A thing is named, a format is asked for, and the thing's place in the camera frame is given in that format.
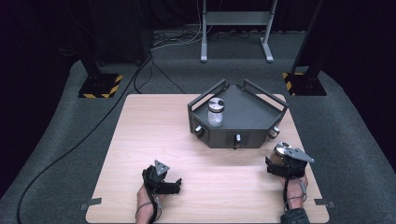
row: light wooden tabletop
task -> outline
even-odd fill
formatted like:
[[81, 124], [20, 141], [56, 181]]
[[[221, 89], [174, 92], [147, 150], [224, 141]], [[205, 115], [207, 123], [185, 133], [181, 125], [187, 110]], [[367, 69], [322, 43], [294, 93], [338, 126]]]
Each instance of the light wooden tabletop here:
[[[190, 133], [187, 104], [195, 94], [129, 95], [120, 114], [89, 207], [90, 223], [134, 223], [142, 171], [154, 160], [170, 166], [166, 182], [182, 178], [179, 194], [163, 201], [156, 223], [278, 223], [284, 213], [283, 188], [266, 172], [265, 156], [277, 142], [304, 149], [288, 110], [274, 140], [261, 148], [209, 148]], [[311, 223], [329, 214], [309, 164], [304, 208]]]

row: hand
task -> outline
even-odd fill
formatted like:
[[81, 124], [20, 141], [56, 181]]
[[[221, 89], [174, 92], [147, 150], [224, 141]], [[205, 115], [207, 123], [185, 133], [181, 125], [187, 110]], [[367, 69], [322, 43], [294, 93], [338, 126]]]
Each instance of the hand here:
[[[154, 208], [149, 199], [148, 192], [144, 185], [140, 187], [139, 191], [136, 193], [137, 196], [137, 211], [136, 214], [136, 224], [149, 224], [149, 221], [154, 214]], [[166, 195], [159, 194], [157, 195], [160, 201], [162, 202], [165, 199]]]
[[[280, 177], [279, 180], [283, 188], [285, 188], [286, 179], [284, 177]], [[306, 178], [306, 175], [299, 179], [289, 180], [288, 192], [286, 196], [288, 199], [289, 209], [304, 207], [304, 194], [301, 188], [302, 182], [305, 184], [306, 188], [308, 186], [308, 179]]]

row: gray carpet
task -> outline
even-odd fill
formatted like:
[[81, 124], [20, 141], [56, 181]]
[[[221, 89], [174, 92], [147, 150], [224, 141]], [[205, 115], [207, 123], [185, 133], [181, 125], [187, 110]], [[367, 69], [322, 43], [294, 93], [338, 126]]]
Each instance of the gray carpet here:
[[[186, 93], [202, 93], [225, 78], [232, 84], [249, 79], [271, 93], [280, 93], [312, 164], [323, 198], [334, 201], [329, 223], [396, 223], [396, 176], [343, 89], [329, 76], [319, 79], [327, 96], [289, 96], [281, 74], [289, 72], [304, 34], [272, 34], [275, 61], [267, 63], [259, 36], [224, 37], [208, 44], [208, 62], [200, 63], [200, 42], [152, 51], [154, 62]], [[149, 79], [151, 63], [139, 74], [139, 87]], [[0, 223], [17, 223], [17, 206], [32, 179], [65, 153], [28, 189], [21, 203], [22, 223], [86, 223], [79, 210], [92, 196], [117, 125], [128, 86], [137, 67], [107, 64], [105, 72], [124, 75], [112, 99], [81, 99], [87, 74], [76, 63], [58, 109], [34, 153], [0, 201]], [[182, 93], [153, 66], [142, 93]], [[117, 103], [114, 110], [94, 130]], [[92, 130], [94, 132], [84, 140]]]

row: yellow and black striped tape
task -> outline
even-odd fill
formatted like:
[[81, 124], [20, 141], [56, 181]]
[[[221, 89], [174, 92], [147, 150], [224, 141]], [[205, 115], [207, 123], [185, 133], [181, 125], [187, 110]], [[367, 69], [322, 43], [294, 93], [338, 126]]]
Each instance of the yellow and black striped tape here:
[[81, 98], [90, 98], [90, 99], [95, 99], [95, 98], [112, 98], [115, 94], [116, 91], [119, 89], [119, 85], [121, 83], [122, 76], [118, 76], [116, 81], [114, 82], [114, 86], [111, 89], [109, 93], [101, 93], [101, 94], [81, 94]]
[[[294, 73], [294, 75], [303, 75], [303, 74], [304, 73]], [[283, 75], [283, 79], [285, 80], [286, 88], [288, 89], [289, 94], [290, 95], [295, 95], [296, 93], [294, 91], [293, 85], [292, 85], [291, 80], [290, 80], [291, 74], [290, 73], [283, 73], [282, 75]]]

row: black stand base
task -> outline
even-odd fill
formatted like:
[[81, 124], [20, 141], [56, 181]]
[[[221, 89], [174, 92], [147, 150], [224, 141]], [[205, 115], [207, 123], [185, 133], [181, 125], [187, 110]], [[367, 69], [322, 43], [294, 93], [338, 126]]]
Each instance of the black stand base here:
[[317, 77], [305, 76], [304, 73], [283, 73], [283, 78], [290, 95], [327, 95]]
[[88, 77], [78, 92], [80, 98], [111, 98], [116, 93], [122, 76], [119, 74], [100, 74]]

